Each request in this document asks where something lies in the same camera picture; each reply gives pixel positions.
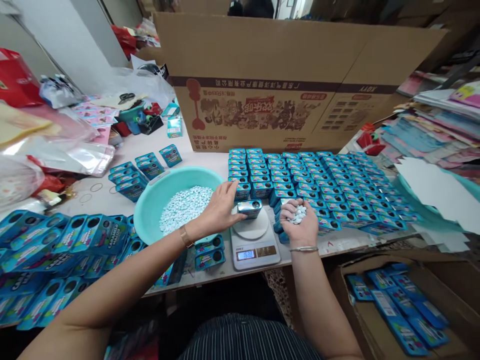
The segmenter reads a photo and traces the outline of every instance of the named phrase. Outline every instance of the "striped shirt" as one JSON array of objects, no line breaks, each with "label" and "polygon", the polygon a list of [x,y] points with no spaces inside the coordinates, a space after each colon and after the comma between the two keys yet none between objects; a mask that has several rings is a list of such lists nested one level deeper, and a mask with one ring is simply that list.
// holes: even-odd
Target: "striped shirt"
[{"label": "striped shirt", "polygon": [[293,330],[256,316],[231,313],[202,324],[178,360],[322,360]]}]

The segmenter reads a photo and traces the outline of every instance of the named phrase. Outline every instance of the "hand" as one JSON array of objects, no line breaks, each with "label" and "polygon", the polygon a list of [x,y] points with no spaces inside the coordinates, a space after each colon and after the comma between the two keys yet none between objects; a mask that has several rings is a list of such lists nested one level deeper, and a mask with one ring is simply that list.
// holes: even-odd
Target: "hand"
[{"label": "hand", "polygon": [[238,180],[225,181],[216,188],[205,210],[185,226],[185,230],[192,240],[221,233],[247,218],[245,214],[232,215],[238,184]]},{"label": "hand", "polygon": [[[301,220],[300,224],[294,224],[289,219],[294,218],[297,212],[297,206],[306,207],[306,216]],[[290,239],[292,247],[315,247],[317,246],[317,235],[319,232],[319,220],[308,201],[302,199],[290,200],[281,206],[280,224],[283,231],[286,232]]]}]

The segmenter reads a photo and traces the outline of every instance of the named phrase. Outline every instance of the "candy pile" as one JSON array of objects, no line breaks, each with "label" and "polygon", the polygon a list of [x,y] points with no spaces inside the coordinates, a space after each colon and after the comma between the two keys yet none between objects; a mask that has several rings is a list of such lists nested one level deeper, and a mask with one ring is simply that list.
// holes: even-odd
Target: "candy pile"
[{"label": "candy pile", "polygon": [[202,186],[177,192],[161,214],[159,225],[163,235],[166,236],[197,218],[209,204],[212,194],[211,188]]},{"label": "candy pile", "polygon": [[288,220],[292,224],[298,225],[302,222],[302,219],[307,215],[307,208],[305,206],[298,205],[296,207],[296,213],[293,219]]}]

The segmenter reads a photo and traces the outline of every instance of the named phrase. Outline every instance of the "woman's right hand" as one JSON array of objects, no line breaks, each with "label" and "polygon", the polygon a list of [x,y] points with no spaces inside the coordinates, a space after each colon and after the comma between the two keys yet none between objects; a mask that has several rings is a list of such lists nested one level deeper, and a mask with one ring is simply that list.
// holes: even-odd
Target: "woman's right hand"
[{"label": "woman's right hand", "polygon": [[[291,223],[289,220],[294,218],[297,206],[306,207],[306,216],[300,224]],[[280,224],[290,239],[292,248],[296,247],[316,247],[317,235],[319,232],[319,220],[308,201],[302,199],[290,200],[281,206]]]}]

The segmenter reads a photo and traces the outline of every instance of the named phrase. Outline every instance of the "person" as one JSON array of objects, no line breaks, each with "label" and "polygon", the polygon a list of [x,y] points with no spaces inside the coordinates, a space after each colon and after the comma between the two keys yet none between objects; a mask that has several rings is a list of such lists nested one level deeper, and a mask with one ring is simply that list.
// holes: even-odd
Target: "person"
[{"label": "person", "polygon": [[[186,246],[245,219],[243,214],[231,214],[237,185],[237,181],[219,185],[199,217],[90,285],[38,334],[18,359],[103,359],[116,321]],[[306,207],[306,216],[300,224],[290,223],[298,205]],[[226,314],[201,325],[179,359],[363,359],[316,249],[318,223],[310,204],[301,199],[290,200],[281,207],[280,222],[290,239],[298,307],[307,339],[276,321]]]}]

